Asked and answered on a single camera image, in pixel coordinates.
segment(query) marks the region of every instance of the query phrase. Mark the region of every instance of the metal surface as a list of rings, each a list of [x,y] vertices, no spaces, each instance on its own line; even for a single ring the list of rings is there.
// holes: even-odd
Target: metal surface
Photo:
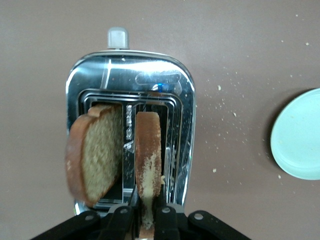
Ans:
[[[112,205],[130,199],[135,185],[134,132],[139,111],[157,112],[160,117],[166,201],[184,204],[192,165],[196,99],[192,77],[179,61],[128,50],[86,55],[70,71],[66,100],[67,132],[77,117],[96,103],[122,106],[122,185],[107,193],[95,210],[104,214]],[[79,201],[75,208],[77,214],[89,209]]]

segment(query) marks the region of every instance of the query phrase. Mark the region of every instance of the bread slice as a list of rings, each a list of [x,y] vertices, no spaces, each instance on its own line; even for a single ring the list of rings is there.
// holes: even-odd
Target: bread slice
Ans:
[[[156,112],[138,112],[135,118],[135,180],[142,201],[140,238],[154,235],[153,200],[161,190],[161,129]]]
[[[88,207],[96,204],[121,174],[123,123],[121,105],[98,104],[73,123],[65,150],[71,194]]]

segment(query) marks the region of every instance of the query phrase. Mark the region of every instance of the crumb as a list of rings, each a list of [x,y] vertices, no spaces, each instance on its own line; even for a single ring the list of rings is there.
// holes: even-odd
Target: crumb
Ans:
[[[165,176],[164,175],[162,175],[161,176],[161,185],[165,185],[166,183],[165,183]]]

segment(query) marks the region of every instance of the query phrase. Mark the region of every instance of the brown countertop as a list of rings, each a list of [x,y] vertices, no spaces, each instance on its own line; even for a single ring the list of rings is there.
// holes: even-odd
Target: brown countertop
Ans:
[[[73,216],[64,171],[65,83],[123,26],[130,47],[171,55],[197,92],[185,210],[253,240],[318,240],[320,181],[270,151],[280,110],[320,85],[319,1],[3,1],[0,8],[0,239]]]

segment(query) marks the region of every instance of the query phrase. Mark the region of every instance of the plate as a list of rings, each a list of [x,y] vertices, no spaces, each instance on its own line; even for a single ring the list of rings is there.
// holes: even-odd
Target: plate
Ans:
[[[320,88],[305,92],[283,109],[273,125],[270,144],[285,172],[320,180]]]

